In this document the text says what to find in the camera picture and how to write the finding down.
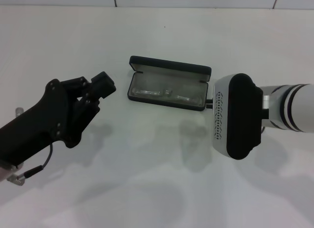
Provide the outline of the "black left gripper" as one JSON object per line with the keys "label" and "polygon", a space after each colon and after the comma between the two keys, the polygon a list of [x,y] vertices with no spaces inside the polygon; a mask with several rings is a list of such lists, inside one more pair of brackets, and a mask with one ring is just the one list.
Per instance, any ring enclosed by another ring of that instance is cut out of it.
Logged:
{"label": "black left gripper", "polygon": [[0,161],[18,166],[56,141],[73,148],[100,111],[100,80],[50,81],[40,101],[0,129]]}

